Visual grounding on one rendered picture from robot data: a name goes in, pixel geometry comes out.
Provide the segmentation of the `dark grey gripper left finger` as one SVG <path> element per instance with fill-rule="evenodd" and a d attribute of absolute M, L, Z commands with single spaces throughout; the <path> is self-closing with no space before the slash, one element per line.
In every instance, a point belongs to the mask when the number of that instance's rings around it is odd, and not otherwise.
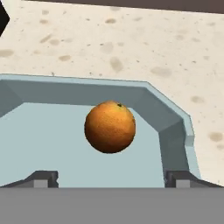
<path fill-rule="evenodd" d="M 58 188 L 58 177 L 57 171 L 35 171 L 25 179 L 2 185 L 2 188 Z"/>

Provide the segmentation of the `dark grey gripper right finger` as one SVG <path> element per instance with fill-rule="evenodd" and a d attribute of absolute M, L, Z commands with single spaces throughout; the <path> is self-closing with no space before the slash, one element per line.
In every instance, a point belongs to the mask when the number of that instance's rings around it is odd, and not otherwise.
<path fill-rule="evenodd" d="M 165 174 L 165 187 L 171 188 L 221 188 L 221 185 L 196 178 L 189 171 L 167 171 Z"/>

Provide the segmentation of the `pale blue tupperware container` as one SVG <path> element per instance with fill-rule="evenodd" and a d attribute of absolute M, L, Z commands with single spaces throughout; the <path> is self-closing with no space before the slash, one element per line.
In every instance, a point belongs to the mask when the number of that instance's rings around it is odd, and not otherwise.
<path fill-rule="evenodd" d="M 84 136 L 86 115 L 108 100 L 136 119 L 116 154 Z M 162 187 L 168 171 L 200 173 L 193 144 L 190 116 L 147 82 L 0 74 L 0 186 L 46 170 L 62 187 Z"/>

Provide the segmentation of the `orange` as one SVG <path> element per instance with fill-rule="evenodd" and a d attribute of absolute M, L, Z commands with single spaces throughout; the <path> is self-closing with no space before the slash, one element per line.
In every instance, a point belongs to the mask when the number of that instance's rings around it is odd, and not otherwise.
<path fill-rule="evenodd" d="M 99 152 L 117 153 L 133 142 L 136 120 L 123 104 L 105 101 L 87 114 L 84 133 L 88 142 Z"/>

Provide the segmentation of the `black object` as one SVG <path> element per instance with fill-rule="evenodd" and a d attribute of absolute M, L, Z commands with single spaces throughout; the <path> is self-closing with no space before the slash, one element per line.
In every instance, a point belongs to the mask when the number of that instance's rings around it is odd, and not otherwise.
<path fill-rule="evenodd" d="M 10 17 L 6 12 L 2 2 L 0 1 L 0 37 L 2 36 L 6 25 L 9 23 Z"/>

